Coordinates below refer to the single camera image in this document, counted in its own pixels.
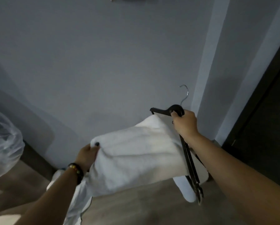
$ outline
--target person's left hand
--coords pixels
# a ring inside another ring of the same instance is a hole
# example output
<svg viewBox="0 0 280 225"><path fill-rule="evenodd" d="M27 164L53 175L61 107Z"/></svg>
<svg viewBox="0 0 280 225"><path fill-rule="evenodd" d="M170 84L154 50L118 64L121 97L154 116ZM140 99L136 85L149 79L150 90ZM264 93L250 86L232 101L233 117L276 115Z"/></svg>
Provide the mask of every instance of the person's left hand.
<svg viewBox="0 0 280 225"><path fill-rule="evenodd" d="M94 163L99 149L99 146L91 147L90 144L88 144L79 151L74 163L78 164L81 167L84 175Z"/></svg>

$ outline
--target hand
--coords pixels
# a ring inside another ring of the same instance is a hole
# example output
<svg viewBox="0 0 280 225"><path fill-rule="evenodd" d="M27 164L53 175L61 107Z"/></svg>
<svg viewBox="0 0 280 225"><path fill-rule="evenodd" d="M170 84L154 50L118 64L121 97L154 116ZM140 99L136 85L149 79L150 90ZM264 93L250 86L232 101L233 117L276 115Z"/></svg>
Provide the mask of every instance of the hand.
<svg viewBox="0 0 280 225"><path fill-rule="evenodd" d="M88 144L79 151L74 163L81 167L84 175L94 163L99 149L99 146L91 147L90 144Z"/></svg>
<svg viewBox="0 0 280 225"><path fill-rule="evenodd" d="M184 110L185 114L180 117L173 111L171 116L176 131L184 138L187 143L190 143L191 138L200 135L197 130L197 119L194 112Z"/></svg>

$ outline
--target person's right arm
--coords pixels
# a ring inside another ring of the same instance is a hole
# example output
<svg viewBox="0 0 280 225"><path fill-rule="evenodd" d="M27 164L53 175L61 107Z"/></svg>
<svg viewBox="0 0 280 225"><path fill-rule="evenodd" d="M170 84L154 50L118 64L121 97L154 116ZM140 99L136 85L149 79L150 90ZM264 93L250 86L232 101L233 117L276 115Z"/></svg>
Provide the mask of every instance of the person's right arm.
<svg viewBox="0 0 280 225"><path fill-rule="evenodd" d="M280 224L280 186L215 146L197 130L195 114L172 112L173 124L248 224Z"/></svg>

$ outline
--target person's left arm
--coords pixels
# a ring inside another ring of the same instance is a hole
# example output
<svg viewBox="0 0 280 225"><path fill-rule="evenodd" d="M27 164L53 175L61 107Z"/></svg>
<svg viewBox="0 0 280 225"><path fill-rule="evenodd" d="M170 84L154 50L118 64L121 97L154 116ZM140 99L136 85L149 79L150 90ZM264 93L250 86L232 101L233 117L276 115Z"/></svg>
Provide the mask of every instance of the person's left arm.
<svg viewBox="0 0 280 225"><path fill-rule="evenodd" d="M95 161L99 147L83 147L75 160L84 174ZM68 168L15 225L62 225L72 200L78 176Z"/></svg>

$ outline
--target dark door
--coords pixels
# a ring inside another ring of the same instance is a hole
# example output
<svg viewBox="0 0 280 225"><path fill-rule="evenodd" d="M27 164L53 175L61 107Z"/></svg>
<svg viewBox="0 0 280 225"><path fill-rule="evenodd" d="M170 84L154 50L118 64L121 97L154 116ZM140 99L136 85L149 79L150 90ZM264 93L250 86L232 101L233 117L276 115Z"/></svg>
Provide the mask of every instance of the dark door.
<svg viewBox="0 0 280 225"><path fill-rule="evenodd" d="M280 185L280 72L233 147L243 162Z"/></svg>

